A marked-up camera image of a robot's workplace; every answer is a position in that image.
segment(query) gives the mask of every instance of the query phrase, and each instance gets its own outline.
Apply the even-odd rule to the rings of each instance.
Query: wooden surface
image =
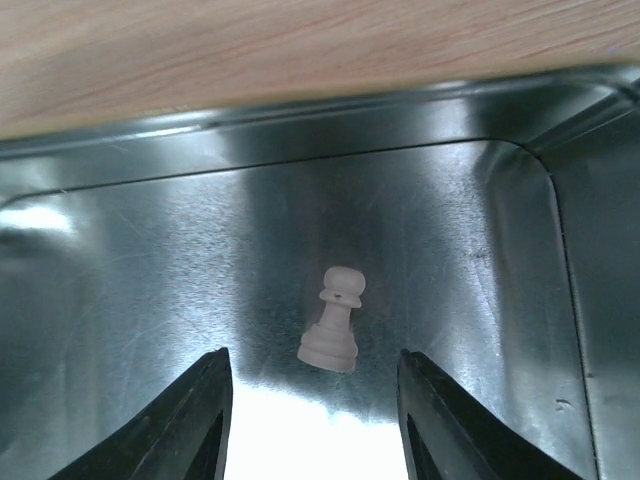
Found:
[[[7,132],[633,56],[640,2],[0,0],[0,32]]]

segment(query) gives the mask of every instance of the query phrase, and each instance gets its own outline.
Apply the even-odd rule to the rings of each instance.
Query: wood grain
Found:
[[[634,55],[640,2],[0,0],[0,31],[6,132]]]

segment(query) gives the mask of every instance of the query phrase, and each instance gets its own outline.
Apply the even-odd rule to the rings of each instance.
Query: white chess piece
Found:
[[[324,274],[320,298],[327,302],[322,317],[302,335],[298,358],[314,367],[350,372],[356,366],[358,346],[351,330],[352,308],[360,308],[364,291],[362,273],[347,267],[331,267]]]

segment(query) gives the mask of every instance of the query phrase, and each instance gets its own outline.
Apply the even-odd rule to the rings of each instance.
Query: metal tray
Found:
[[[46,478],[227,346],[227,474],[406,478],[402,348],[593,479],[640,475],[640,68],[0,144],[0,472]],[[356,371],[296,359],[363,271]]]

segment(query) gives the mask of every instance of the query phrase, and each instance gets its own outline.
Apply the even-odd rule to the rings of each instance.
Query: silver tray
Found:
[[[2,478],[221,346],[231,480],[406,478],[401,348],[584,478],[638,477],[639,85],[596,65],[2,142]],[[331,265],[367,277],[350,375],[296,359]]]

